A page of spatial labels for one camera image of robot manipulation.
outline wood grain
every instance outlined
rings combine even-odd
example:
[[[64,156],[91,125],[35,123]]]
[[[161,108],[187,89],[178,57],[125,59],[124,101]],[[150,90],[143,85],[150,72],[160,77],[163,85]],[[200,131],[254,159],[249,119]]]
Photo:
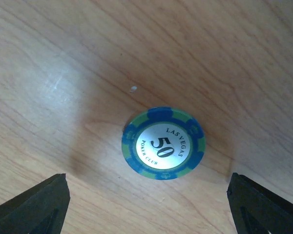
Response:
[[[162,105],[208,144],[172,181],[120,147]],[[67,173],[64,234],[231,234],[232,172],[293,203],[293,0],[0,0],[0,204]]]

